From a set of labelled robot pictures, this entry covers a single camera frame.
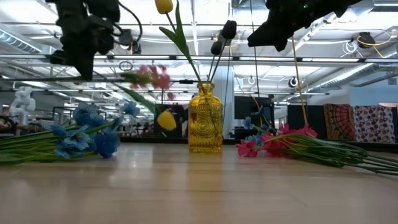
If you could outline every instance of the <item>wooden table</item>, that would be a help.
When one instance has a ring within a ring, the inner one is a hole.
[[[398,180],[288,159],[122,144],[117,157],[0,167],[0,223],[398,223]]]

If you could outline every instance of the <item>yellow glass vase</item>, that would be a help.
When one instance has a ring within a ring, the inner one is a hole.
[[[198,84],[189,102],[188,145],[192,153],[217,154],[223,146],[223,105],[213,96],[214,85]]]

